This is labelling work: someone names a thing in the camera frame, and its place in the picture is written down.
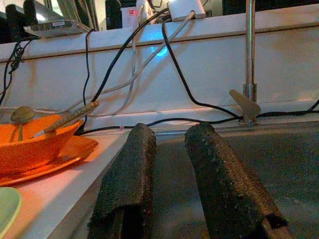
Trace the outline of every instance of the white countertop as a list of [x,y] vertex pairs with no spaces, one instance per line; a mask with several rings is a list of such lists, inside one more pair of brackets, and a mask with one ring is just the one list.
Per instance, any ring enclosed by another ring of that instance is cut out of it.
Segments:
[[67,167],[39,179],[13,185],[22,207],[4,239],[45,239],[50,236],[127,139],[125,130],[91,136],[99,147],[80,166]]

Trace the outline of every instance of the orange plate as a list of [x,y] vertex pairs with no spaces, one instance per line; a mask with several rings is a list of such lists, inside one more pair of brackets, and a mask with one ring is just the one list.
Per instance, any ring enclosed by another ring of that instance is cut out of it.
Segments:
[[97,141],[90,138],[71,136],[59,156],[48,164],[19,174],[0,174],[0,187],[37,178],[85,159],[98,147],[98,144]]

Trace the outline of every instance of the blue light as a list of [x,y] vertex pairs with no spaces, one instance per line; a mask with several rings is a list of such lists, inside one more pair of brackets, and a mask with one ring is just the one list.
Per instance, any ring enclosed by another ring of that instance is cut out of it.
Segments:
[[[156,47],[151,46],[151,51],[155,52],[157,50]],[[167,56],[167,47],[164,47],[156,56],[158,57],[165,57]]]

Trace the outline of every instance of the sink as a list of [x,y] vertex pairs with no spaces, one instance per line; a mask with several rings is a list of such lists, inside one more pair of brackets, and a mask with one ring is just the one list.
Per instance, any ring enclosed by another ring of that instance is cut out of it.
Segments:
[[[295,238],[319,237],[319,121],[216,130],[254,169]],[[153,239],[206,238],[185,131],[158,132]]]

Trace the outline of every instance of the faucet lever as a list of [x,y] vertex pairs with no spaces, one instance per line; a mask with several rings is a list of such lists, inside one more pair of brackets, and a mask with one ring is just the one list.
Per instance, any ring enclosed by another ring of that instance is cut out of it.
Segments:
[[260,113],[260,106],[248,97],[239,93],[237,90],[230,90],[229,94],[243,109],[244,113],[247,114],[250,120],[254,119]]

